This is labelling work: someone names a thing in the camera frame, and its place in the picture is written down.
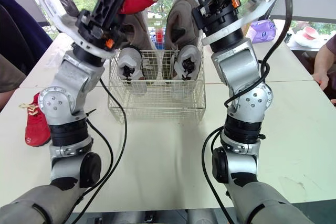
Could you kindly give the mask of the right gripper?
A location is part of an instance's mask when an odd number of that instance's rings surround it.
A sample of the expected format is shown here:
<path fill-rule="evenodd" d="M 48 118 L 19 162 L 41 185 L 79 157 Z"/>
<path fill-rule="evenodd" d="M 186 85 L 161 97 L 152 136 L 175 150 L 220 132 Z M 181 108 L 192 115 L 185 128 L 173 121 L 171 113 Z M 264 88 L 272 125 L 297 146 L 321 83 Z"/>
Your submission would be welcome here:
<path fill-rule="evenodd" d="M 212 35 L 238 19 L 240 0 L 198 0 L 192 10 L 199 30 Z"/>

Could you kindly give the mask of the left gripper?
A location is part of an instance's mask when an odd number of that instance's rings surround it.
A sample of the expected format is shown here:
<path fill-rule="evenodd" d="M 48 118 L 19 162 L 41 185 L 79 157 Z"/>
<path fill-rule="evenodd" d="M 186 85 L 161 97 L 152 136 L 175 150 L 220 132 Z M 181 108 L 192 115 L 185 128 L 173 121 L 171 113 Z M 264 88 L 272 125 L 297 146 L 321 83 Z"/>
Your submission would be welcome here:
<path fill-rule="evenodd" d="M 95 19 L 90 11 L 83 9 L 75 25 L 78 33 L 88 43 L 112 51 L 126 42 L 121 25 L 124 15 L 119 14 L 124 0 L 99 0 L 94 8 Z"/>

